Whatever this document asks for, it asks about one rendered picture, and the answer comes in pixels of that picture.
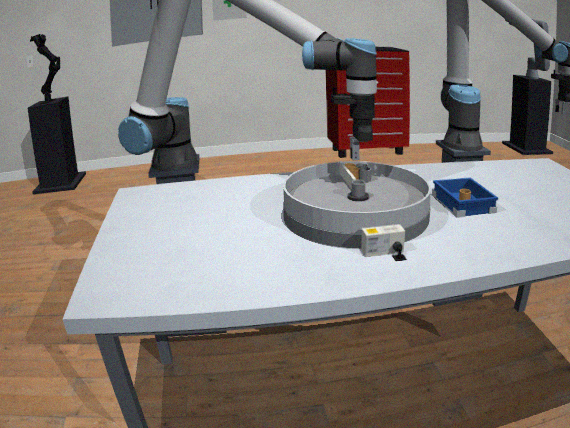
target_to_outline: table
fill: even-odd
[[[497,212],[455,217],[431,197],[407,260],[364,257],[294,235],[282,222],[285,174],[120,189],[63,321],[95,334],[129,428],[146,427],[119,341],[297,323],[442,304],[570,274],[570,171],[550,159],[404,165],[434,179],[472,177]]]

